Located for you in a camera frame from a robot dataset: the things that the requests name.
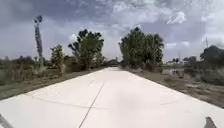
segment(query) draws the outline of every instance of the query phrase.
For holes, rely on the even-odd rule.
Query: concrete road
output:
[[[0,113],[14,128],[204,128],[208,116],[224,128],[223,109],[117,68],[0,101]]]

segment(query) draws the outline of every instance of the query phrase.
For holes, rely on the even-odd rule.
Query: palm tree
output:
[[[42,47],[42,40],[41,40],[41,34],[40,34],[40,29],[39,25],[43,21],[43,18],[41,15],[37,16],[34,19],[35,23],[35,39],[36,39],[36,44],[37,44],[37,52],[39,55],[39,63],[40,67],[43,67],[44,62],[43,62],[43,47]]]

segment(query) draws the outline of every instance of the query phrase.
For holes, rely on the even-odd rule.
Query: vegetation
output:
[[[163,39],[158,34],[145,34],[135,28],[119,43],[123,63],[132,68],[155,67],[162,63]]]
[[[63,52],[62,52],[62,46],[57,45],[52,50],[52,56],[51,56],[51,68],[57,69],[57,72],[59,76],[62,76],[63,74]]]
[[[39,24],[43,21],[42,16],[37,16],[36,19],[34,19],[35,23],[35,39],[37,43],[37,52],[39,55],[39,64],[40,67],[43,67],[43,47],[42,47],[42,40],[41,40],[41,34],[40,34],[40,29],[39,29]]]
[[[77,41],[69,44],[68,47],[83,69],[90,69],[94,60],[98,64],[103,60],[101,54],[103,42],[104,40],[99,32],[93,33],[85,29],[79,32]]]

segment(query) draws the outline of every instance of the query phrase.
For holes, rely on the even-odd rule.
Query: grass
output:
[[[214,86],[203,82],[196,82],[192,79],[180,79],[178,77],[162,75],[161,73],[152,73],[148,71],[132,73],[164,85],[168,88],[195,97],[199,100],[224,108],[224,86]]]
[[[62,82],[68,79],[72,79],[78,76],[82,76],[82,75],[94,72],[96,70],[98,69],[94,69],[91,71],[68,73],[58,78],[44,77],[44,78],[37,78],[34,80],[29,80],[29,81],[23,81],[21,83],[3,85],[3,86],[0,86],[0,100],[9,98],[15,95],[23,94],[29,91],[33,91],[42,87],[46,87],[48,85]]]

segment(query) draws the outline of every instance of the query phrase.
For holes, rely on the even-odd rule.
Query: utility pole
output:
[[[207,48],[208,48],[208,38],[206,37],[206,41],[205,41],[205,43],[206,43],[206,46],[207,46]]]

